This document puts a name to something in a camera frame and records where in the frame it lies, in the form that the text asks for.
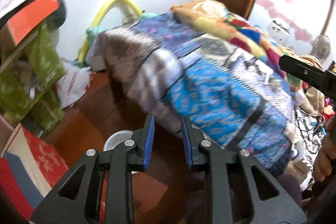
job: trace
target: orange box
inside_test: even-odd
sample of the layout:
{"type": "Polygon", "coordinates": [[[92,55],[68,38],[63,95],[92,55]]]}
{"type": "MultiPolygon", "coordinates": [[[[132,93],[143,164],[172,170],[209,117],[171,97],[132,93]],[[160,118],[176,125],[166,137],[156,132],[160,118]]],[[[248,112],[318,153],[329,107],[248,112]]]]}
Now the orange box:
{"type": "Polygon", "coordinates": [[[13,50],[32,29],[58,8],[58,0],[34,0],[22,8],[1,28],[0,51],[13,50]]]}

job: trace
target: yellow tube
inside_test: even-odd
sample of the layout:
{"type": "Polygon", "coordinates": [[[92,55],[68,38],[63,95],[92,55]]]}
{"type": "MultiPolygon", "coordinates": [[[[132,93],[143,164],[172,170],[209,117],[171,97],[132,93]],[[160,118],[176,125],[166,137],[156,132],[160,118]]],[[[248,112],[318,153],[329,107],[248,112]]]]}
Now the yellow tube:
{"type": "MultiPolygon", "coordinates": [[[[121,1],[124,5],[129,6],[134,11],[135,15],[140,17],[142,15],[142,11],[140,8],[130,0],[108,0],[104,3],[104,5],[100,8],[98,13],[96,14],[95,18],[93,19],[90,27],[97,27],[101,21],[103,20],[104,16],[114,7],[117,1],[121,1]]],[[[89,50],[89,41],[85,38],[82,47],[78,52],[78,62],[83,63],[86,57],[86,54],[89,50]]]]}

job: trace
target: silver screw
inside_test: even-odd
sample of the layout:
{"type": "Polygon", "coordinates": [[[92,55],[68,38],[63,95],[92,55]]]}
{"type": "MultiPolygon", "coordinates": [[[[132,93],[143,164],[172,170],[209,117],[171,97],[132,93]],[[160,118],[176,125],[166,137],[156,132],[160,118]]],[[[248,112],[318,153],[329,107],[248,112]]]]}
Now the silver screw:
{"type": "Polygon", "coordinates": [[[240,150],[240,154],[244,157],[248,157],[250,155],[250,151],[247,149],[240,150]]]}
{"type": "Polygon", "coordinates": [[[211,145],[211,142],[208,141],[208,140],[202,140],[202,141],[201,141],[201,145],[208,147],[208,146],[211,145]]]}
{"type": "Polygon", "coordinates": [[[96,150],[94,149],[86,150],[86,155],[88,155],[89,157],[94,156],[95,153],[96,153],[96,150]]]}
{"type": "Polygon", "coordinates": [[[132,146],[132,145],[134,145],[134,140],[125,140],[124,145],[132,146]]]}

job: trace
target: triangular cutout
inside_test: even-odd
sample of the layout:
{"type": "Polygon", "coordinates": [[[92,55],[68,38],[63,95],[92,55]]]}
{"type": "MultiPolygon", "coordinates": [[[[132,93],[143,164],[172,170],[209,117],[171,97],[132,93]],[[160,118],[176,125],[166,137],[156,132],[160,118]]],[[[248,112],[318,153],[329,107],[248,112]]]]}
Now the triangular cutout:
{"type": "Polygon", "coordinates": [[[68,179],[67,182],[61,187],[58,194],[64,198],[76,200],[79,192],[80,185],[85,173],[85,165],[81,165],[76,172],[68,179]]]}
{"type": "Polygon", "coordinates": [[[256,166],[252,166],[251,171],[261,200],[275,198],[279,195],[279,191],[256,166]]]}

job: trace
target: human hand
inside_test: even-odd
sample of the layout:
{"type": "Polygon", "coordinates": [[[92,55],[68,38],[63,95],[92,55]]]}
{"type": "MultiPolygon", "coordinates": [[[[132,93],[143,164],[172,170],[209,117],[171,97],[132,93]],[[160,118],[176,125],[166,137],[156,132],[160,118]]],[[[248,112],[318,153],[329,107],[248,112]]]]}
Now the human hand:
{"type": "MultiPolygon", "coordinates": [[[[331,132],[333,126],[333,119],[327,123],[326,130],[331,132]]],[[[336,159],[336,144],[333,142],[331,136],[328,134],[322,139],[322,148],[320,149],[317,158],[314,162],[314,179],[317,181],[324,181],[325,177],[332,172],[330,159],[336,159]]]]}

